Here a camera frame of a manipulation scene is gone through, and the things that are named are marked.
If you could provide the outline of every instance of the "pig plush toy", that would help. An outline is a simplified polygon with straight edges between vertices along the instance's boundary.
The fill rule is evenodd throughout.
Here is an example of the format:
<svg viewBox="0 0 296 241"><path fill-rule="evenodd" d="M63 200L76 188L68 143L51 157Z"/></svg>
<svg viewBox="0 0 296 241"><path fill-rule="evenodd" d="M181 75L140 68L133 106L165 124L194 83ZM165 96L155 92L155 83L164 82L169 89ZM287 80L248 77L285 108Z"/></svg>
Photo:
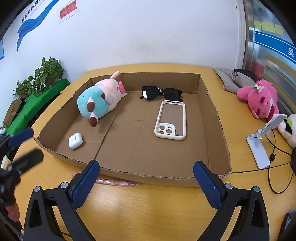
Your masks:
<svg viewBox="0 0 296 241"><path fill-rule="evenodd" d="M253 116L272 119L274 114L279 114L277 91L274 85L266 80L258 81L255 86L246 86L238 90L237 97L248 102Z"/></svg>
<svg viewBox="0 0 296 241"><path fill-rule="evenodd" d="M83 117L89 119L92 127L95 127L98 119L113 110L121 98L127 95L122 82L115 80L119 73L117 71L110 79L99 81L78 97L78 109Z"/></svg>

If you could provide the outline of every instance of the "pen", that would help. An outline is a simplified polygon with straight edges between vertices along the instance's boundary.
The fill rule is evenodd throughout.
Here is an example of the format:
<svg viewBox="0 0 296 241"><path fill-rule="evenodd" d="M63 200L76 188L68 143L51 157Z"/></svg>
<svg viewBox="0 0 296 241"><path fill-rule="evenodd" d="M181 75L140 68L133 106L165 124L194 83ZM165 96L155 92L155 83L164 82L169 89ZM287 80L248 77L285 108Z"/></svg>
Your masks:
<svg viewBox="0 0 296 241"><path fill-rule="evenodd" d="M72 178L77 174L77 172L74 172L72 174ZM100 184L106 184L106 185L112 185L112 186L122 186L122 187L136 187L140 186L140 183L131 182L131 181L115 181L115 180L107 180L107 179L97 179L96 183Z"/></svg>

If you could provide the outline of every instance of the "yellow sticky note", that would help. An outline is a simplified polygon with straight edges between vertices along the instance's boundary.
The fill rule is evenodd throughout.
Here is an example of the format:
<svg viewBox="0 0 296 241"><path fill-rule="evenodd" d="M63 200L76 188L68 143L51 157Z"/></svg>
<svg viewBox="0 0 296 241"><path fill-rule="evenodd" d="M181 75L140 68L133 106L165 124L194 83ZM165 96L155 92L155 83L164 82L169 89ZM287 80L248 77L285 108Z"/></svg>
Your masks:
<svg viewBox="0 0 296 241"><path fill-rule="evenodd" d="M283 27L278 25L278 24L275 24L275 29L276 29L276 33L277 34L280 34L280 35L284 35L284 32L283 32Z"/></svg>
<svg viewBox="0 0 296 241"><path fill-rule="evenodd" d="M266 23L261 22L262 30L275 33L274 24L273 23Z"/></svg>
<svg viewBox="0 0 296 241"><path fill-rule="evenodd" d="M254 23L255 23L255 28L261 29L260 21L254 21Z"/></svg>

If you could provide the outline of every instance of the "white wall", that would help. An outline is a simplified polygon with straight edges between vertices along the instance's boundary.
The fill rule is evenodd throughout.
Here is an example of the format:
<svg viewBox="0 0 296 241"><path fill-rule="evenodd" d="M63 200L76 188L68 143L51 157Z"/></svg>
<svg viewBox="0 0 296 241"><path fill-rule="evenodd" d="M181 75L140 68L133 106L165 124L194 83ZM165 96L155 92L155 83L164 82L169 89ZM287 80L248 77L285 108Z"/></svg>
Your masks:
<svg viewBox="0 0 296 241"><path fill-rule="evenodd" d="M25 35L18 52L17 31L31 5L5 34L0 120L17 80L33 75L43 56L59 58L70 81L89 70L134 63L241 67L242 0L77 0L79 13L59 24L58 11L68 1L55 4L44 21ZM45 0L29 19L39 16L50 2Z"/></svg>

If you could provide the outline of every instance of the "green plant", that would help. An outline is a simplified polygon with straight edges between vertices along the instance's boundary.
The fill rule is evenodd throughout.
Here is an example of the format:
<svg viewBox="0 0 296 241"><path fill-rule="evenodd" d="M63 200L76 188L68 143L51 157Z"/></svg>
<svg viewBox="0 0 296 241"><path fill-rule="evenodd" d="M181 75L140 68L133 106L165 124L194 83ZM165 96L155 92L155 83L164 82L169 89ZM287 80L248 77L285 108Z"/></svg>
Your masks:
<svg viewBox="0 0 296 241"><path fill-rule="evenodd" d="M47 88L50 88L56 79L62 79L63 68L59 64L59 60L50 57L45 61L42 59L41 66L35 70L35 79L32 85L32 93L34 96L41 95Z"/></svg>
<svg viewBox="0 0 296 241"><path fill-rule="evenodd" d="M28 77L28 80L24 80L23 83L20 83L20 81L17 82L17 88L13 91L15 91L14 95L18 95L19 97L26 98L32 93L32 84L30 83L31 80L34 78L32 76Z"/></svg>

